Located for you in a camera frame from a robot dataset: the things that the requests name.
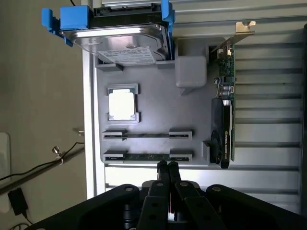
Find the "green RAM stick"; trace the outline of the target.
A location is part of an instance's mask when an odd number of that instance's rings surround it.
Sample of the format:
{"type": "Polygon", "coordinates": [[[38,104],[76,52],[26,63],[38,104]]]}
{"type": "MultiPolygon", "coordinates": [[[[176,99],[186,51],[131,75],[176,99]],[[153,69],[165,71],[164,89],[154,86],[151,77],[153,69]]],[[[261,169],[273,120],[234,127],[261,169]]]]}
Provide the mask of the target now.
{"type": "Polygon", "coordinates": [[[104,161],[190,161],[191,158],[191,154],[108,154],[104,161]]]}

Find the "CPU chip with silver lid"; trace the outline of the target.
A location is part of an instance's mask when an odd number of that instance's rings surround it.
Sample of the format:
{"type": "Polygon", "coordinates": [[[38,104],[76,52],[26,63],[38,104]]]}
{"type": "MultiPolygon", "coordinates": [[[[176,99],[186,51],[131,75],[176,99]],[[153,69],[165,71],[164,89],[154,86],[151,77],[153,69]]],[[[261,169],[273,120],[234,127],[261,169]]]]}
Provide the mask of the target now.
{"type": "Polygon", "coordinates": [[[110,120],[133,120],[135,117],[135,94],[131,89],[110,89],[108,105],[110,120]]]}

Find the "grey plastic parts rack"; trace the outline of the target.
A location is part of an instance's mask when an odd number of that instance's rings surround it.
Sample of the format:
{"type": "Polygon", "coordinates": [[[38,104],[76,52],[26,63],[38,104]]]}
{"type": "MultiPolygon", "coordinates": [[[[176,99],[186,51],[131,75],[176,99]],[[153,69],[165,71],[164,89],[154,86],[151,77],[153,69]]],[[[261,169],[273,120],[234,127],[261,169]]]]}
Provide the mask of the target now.
{"type": "MultiPolygon", "coordinates": [[[[205,56],[216,45],[209,37],[179,38],[179,56],[205,56]]],[[[104,164],[152,164],[158,161],[104,161],[105,155],[191,154],[181,165],[210,163],[211,100],[215,96],[213,76],[207,70],[207,83],[201,88],[176,86],[175,60],[152,65],[97,66],[100,159],[104,164]],[[109,119],[110,89],[131,89],[135,94],[133,120],[109,119]]]]}

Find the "black Nvidia graphics card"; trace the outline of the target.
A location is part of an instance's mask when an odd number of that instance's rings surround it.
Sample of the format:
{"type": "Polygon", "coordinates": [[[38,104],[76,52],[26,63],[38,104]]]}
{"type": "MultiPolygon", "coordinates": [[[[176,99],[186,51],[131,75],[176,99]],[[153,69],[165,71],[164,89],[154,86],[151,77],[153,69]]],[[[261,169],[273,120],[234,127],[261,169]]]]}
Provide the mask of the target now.
{"type": "Polygon", "coordinates": [[[235,44],[254,35],[255,21],[237,22],[235,34],[210,51],[210,61],[218,67],[214,78],[215,97],[211,100],[209,160],[228,169],[235,160],[236,58],[235,44]]]}

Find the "silver hard disk drive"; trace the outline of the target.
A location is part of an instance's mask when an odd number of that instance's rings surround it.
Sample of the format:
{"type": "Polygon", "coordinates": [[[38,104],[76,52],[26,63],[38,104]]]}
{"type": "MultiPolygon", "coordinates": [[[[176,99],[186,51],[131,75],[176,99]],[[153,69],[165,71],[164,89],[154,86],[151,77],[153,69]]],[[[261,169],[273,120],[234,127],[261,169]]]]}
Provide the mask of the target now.
{"type": "Polygon", "coordinates": [[[73,44],[107,64],[152,65],[170,59],[167,32],[159,24],[102,27],[61,33],[73,44]]]}

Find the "black power adapter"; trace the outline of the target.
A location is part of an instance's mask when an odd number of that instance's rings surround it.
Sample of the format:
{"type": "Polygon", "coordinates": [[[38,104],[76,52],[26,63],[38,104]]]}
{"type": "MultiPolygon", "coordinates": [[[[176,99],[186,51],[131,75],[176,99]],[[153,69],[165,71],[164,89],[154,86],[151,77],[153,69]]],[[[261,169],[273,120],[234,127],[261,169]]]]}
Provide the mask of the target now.
{"type": "Polygon", "coordinates": [[[24,197],[21,188],[17,188],[8,193],[8,198],[16,216],[22,214],[25,218],[27,217],[28,204],[24,197]]]}

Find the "hard drive in blue caddy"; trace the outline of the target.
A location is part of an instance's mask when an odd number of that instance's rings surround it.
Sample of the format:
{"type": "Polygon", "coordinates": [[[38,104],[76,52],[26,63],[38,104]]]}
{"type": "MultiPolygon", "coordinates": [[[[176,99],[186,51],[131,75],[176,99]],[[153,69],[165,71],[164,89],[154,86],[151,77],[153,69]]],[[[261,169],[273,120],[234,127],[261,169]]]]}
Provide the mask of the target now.
{"type": "Polygon", "coordinates": [[[134,26],[159,24],[167,32],[170,59],[175,56],[173,26],[176,13],[169,0],[151,3],[145,6],[112,8],[108,6],[91,9],[88,5],[63,6],[60,17],[56,18],[49,8],[42,9],[42,25],[53,35],[63,39],[70,47],[75,46],[61,32],[70,30],[87,30],[102,27],[134,26]]]}

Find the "white rounded plastic block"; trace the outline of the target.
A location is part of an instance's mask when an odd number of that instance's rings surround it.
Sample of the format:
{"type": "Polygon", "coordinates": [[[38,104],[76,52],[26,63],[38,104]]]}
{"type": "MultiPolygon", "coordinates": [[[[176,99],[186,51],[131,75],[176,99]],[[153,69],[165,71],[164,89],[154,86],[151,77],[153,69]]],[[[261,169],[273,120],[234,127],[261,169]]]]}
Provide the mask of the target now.
{"type": "Polygon", "coordinates": [[[201,88],[207,83],[205,56],[179,56],[175,59],[176,86],[201,88]]]}

